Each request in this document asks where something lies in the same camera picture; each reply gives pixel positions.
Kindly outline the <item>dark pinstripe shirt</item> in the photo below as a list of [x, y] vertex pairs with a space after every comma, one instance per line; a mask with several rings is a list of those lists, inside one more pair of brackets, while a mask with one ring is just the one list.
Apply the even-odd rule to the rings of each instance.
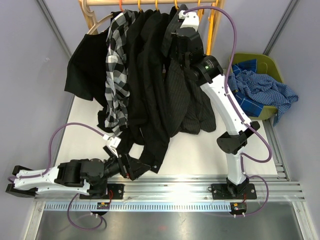
[[167, 132], [172, 138], [179, 132], [197, 135], [200, 131], [211, 133], [216, 130], [216, 118], [209, 97], [187, 76], [173, 56], [173, 37], [182, 25], [179, 12], [187, 10], [185, 4], [171, 8], [168, 26], [161, 45], [165, 63], [165, 100], [167, 105]]

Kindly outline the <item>yellow hanger of blue shirt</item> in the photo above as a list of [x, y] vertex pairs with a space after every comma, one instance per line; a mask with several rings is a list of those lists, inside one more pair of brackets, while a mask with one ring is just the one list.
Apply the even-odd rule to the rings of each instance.
[[218, 14], [215, 12], [215, 10], [211, 10], [208, 17], [208, 21], [209, 21], [208, 36], [211, 38], [213, 37], [214, 31], [215, 31], [217, 19], [218, 19]]

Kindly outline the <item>light blue checked shirt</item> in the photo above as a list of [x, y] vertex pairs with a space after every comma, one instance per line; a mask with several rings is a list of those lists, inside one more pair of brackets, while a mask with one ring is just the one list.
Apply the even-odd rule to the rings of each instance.
[[276, 126], [283, 114], [288, 111], [292, 103], [299, 100], [298, 95], [286, 84], [276, 81], [267, 74], [258, 74], [253, 71], [242, 71], [238, 76], [231, 73], [228, 77], [230, 90], [239, 90], [251, 100], [265, 106], [276, 107], [273, 126]]

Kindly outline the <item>dark blue plaid shirt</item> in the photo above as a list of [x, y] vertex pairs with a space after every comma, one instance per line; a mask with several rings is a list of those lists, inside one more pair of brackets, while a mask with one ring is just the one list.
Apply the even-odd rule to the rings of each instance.
[[[257, 59], [250, 59], [232, 65], [234, 76], [237, 77], [243, 71], [257, 72]], [[264, 105], [258, 103], [242, 94], [239, 90], [232, 90], [235, 99], [248, 117], [257, 118], [260, 116]]]

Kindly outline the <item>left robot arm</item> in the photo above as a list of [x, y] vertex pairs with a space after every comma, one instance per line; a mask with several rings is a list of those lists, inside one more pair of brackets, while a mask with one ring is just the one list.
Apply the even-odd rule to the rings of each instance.
[[46, 173], [17, 165], [13, 169], [15, 178], [5, 191], [20, 198], [79, 194], [81, 199], [109, 199], [115, 192], [109, 178], [121, 175], [134, 181], [150, 169], [128, 154], [113, 155], [107, 160], [72, 159]]

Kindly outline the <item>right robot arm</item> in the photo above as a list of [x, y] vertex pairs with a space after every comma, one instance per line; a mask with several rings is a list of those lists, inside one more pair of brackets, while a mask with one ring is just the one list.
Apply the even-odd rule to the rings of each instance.
[[226, 154], [228, 174], [225, 183], [211, 186], [212, 196], [215, 199], [242, 199], [248, 196], [251, 184], [242, 170], [241, 154], [248, 138], [260, 128], [260, 124], [241, 112], [238, 103], [230, 102], [224, 71], [215, 57], [204, 53], [202, 39], [194, 28], [177, 29], [172, 37], [174, 59], [187, 71], [187, 77], [209, 97], [226, 128], [216, 141]]

